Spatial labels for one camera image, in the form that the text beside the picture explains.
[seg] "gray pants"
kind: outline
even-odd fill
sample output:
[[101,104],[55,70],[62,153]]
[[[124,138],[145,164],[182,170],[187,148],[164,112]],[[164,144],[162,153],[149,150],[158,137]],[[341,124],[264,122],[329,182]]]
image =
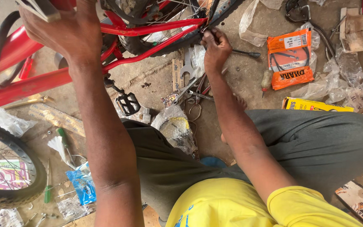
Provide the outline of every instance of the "gray pants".
[[[301,186],[330,200],[363,173],[363,115],[308,110],[249,110],[271,154]],[[250,183],[239,168],[213,168],[172,147],[155,128],[122,119],[137,153],[141,196],[166,221],[179,196],[209,178]]]

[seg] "orange package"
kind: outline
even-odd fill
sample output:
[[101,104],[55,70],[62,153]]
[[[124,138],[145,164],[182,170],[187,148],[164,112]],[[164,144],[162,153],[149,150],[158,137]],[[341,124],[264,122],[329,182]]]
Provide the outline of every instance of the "orange package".
[[271,85],[274,90],[314,80],[310,69],[309,28],[277,37],[268,37],[268,62],[274,71]]

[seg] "green screwdriver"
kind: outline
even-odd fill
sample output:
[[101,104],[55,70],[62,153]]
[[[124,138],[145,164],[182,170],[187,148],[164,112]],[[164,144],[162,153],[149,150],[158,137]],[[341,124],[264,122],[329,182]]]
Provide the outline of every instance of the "green screwdriver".
[[71,159],[71,163],[76,167],[74,159],[73,159],[73,157],[72,157],[72,155],[71,155],[71,153],[69,152],[69,149],[68,149],[69,148],[69,143],[68,143],[67,135],[64,132],[64,129],[63,128],[58,128],[58,129],[56,129],[56,132],[57,132],[58,136],[63,138],[61,140],[61,142],[63,143],[64,148],[67,149],[69,158]]
[[50,158],[48,159],[48,164],[47,164],[47,186],[46,186],[46,192],[44,193],[44,203],[49,203],[50,202],[50,189],[51,185],[50,185]]

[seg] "barcode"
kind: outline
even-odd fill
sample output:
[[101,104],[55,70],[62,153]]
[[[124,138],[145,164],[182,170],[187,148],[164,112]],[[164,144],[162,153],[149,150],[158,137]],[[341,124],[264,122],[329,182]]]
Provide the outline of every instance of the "barcode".
[[307,45],[306,34],[300,35],[300,38],[302,39],[302,45]]

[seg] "hand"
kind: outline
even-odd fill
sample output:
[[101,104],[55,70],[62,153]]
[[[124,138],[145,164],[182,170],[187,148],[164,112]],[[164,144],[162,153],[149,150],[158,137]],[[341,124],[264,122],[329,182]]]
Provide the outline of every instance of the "hand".
[[70,68],[79,64],[100,65],[102,33],[96,0],[77,0],[77,11],[61,11],[61,19],[47,23],[19,7],[29,38],[57,51]]
[[204,68],[207,75],[221,75],[226,59],[232,53],[232,46],[225,33],[217,28],[205,31],[201,45],[207,48],[204,57]]

